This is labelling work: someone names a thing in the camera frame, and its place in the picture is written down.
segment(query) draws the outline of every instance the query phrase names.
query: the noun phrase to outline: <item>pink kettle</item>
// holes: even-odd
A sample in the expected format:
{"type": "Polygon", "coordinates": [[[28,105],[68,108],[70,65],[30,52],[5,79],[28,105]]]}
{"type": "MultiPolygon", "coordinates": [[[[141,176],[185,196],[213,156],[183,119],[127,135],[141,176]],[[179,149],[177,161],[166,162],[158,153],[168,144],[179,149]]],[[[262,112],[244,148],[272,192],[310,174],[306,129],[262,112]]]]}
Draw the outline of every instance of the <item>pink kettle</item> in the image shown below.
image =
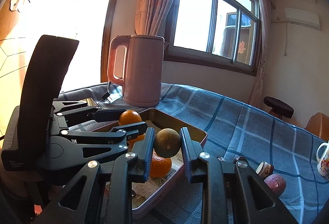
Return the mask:
{"type": "Polygon", "coordinates": [[[161,95],[163,37],[151,35],[117,36],[109,51],[107,77],[122,86],[123,100],[133,106],[152,107],[161,95]],[[114,75],[116,50],[125,47],[122,79],[114,75]]]}

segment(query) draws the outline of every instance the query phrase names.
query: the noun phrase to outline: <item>plaid tablecloth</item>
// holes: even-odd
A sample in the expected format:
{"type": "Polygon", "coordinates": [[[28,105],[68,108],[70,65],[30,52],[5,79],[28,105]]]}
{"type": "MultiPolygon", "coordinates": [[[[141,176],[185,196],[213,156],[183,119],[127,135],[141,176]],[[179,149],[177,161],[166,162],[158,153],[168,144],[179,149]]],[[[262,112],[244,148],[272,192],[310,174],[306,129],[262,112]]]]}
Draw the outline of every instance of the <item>plaid tablecloth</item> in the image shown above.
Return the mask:
{"type": "MultiPolygon", "coordinates": [[[[58,100],[100,101],[107,83],[61,93],[58,100]]],[[[121,87],[110,85],[111,93],[121,87]]],[[[134,108],[122,99],[112,104],[100,102],[102,108],[134,108]]],[[[185,85],[162,85],[157,109],[186,121],[208,133],[204,150],[231,161],[245,156],[256,169],[262,161],[274,165],[275,173],[287,181],[280,196],[296,220],[313,221],[329,197],[329,179],[317,171],[316,150],[323,140],[299,127],[287,124],[264,111],[242,102],[185,85]]],[[[89,121],[73,130],[94,130],[104,123],[89,121]]],[[[200,223],[202,185],[189,184],[183,177],[165,199],[136,224],[200,223]]]]}

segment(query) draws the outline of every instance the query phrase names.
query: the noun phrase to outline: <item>mug handle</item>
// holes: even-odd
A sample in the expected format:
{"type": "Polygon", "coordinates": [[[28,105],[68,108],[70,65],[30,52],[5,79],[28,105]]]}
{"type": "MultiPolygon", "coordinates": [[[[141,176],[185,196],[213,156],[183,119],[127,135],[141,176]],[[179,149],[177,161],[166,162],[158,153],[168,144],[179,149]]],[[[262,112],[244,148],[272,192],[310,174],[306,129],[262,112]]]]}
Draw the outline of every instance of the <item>mug handle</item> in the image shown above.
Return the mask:
{"type": "Polygon", "coordinates": [[[319,146],[319,148],[317,149],[317,151],[316,151],[316,159],[317,159],[317,161],[318,162],[320,162],[320,158],[319,158],[319,156],[318,156],[318,154],[319,154],[319,150],[323,147],[323,146],[328,146],[328,143],[327,142],[324,142],[324,143],[322,143],[320,146],[319,146]]]}
{"type": "Polygon", "coordinates": [[[123,62],[123,70],[125,70],[126,55],[129,46],[129,40],[130,40],[130,36],[116,36],[114,39],[112,39],[110,44],[109,62],[107,65],[107,77],[109,81],[111,81],[114,84],[118,84],[120,86],[123,86],[124,78],[118,78],[114,75],[114,67],[116,64],[116,51],[119,46],[125,47],[125,57],[123,62]]]}

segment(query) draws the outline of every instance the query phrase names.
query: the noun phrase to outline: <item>wooden wall panel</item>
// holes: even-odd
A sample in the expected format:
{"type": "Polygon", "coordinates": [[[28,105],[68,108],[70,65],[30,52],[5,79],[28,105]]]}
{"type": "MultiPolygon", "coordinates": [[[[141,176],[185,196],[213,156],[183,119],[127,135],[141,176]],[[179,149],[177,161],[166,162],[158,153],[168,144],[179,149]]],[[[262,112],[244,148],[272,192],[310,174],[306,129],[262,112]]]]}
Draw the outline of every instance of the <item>wooden wall panel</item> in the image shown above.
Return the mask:
{"type": "Polygon", "coordinates": [[[27,65],[39,36],[29,12],[36,1],[30,1],[24,4],[22,12],[11,11],[10,0],[0,10],[0,132],[3,135],[13,109],[20,103],[27,65]]]}

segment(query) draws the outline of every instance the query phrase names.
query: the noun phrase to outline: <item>white mug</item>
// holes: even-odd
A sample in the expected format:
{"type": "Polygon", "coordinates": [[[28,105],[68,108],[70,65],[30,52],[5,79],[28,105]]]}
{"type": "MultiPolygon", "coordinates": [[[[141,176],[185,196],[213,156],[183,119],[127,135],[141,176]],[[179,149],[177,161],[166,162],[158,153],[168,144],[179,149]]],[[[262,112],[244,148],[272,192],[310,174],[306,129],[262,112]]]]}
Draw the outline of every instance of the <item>white mug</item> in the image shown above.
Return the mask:
{"type": "Polygon", "coordinates": [[[316,159],[318,161],[317,170],[321,176],[327,176],[329,172],[329,142],[322,143],[316,151],[316,159]],[[319,150],[323,146],[326,146],[325,151],[323,152],[321,158],[319,158],[319,150]]]}

